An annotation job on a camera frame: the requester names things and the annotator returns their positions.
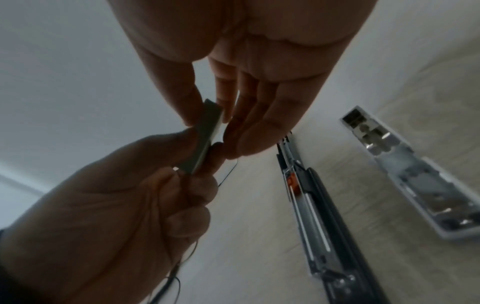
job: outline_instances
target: hand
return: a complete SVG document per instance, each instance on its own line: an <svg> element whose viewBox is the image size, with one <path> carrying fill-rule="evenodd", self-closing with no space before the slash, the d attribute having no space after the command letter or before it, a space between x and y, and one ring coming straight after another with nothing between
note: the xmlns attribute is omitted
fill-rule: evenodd
<svg viewBox="0 0 480 304"><path fill-rule="evenodd" d="M147 137L81 169L3 233L1 264L52 303L139 303L209 226L221 144L195 175L172 169L196 140Z"/></svg>
<svg viewBox="0 0 480 304"><path fill-rule="evenodd" d="M209 57L233 159L300 120L376 0L109 0L151 78L187 125L202 99L192 61Z"/></svg>

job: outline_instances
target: wooden surface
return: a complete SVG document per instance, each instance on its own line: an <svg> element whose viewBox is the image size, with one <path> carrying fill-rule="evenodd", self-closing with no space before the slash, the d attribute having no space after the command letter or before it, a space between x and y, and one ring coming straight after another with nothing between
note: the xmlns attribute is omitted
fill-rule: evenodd
<svg viewBox="0 0 480 304"><path fill-rule="evenodd" d="M294 130L304 163L319 173L392 303L479 303L480 242L441 240L337 119L361 105L480 192L479 45L432 61L390 100L351 99L331 111L317 102ZM242 158L220 187L210 230L180 273L179 303L328 302L307 275L275 153Z"/></svg>

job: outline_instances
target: sleeve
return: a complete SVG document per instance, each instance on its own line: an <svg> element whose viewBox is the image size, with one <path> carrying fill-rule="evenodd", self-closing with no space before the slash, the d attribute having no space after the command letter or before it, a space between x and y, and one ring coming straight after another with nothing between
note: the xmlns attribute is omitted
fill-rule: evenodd
<svg viewBox="0 0 480 304"><path fill-rule="evenodd" d="M1 304L47 304L40 296L14 281L0 264L0 302Z"/></svg>

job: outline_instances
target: orange component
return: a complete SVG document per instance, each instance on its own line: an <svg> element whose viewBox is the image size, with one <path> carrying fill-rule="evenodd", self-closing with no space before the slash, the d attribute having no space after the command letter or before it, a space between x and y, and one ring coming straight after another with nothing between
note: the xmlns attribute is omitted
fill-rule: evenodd
<svg viewBox="0 0 480 304"><path fill-rule="evenodd" d="M295 173L291 173L290 176L286 179L286 184L288 187L293 189L293 193L295 195L300 194L300 186L299 186L299 181L297 180L297 176Z"/></svg>

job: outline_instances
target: light wood floor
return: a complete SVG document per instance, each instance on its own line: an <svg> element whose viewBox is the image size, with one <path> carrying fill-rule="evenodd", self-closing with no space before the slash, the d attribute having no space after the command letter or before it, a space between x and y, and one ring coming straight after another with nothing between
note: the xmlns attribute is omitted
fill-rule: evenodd
<svg viewBox="0 0 480 304"><path fill-rule="evenodd" d="M432 61L396 98L336 109L320 100L293 131L392 303L479 303L480 242L441 240L337 119L361 105L480 192L478 46ZM307 274L275 153L242 158L220 188L210 230L180 273L179 303L328 302Z"/></svg>

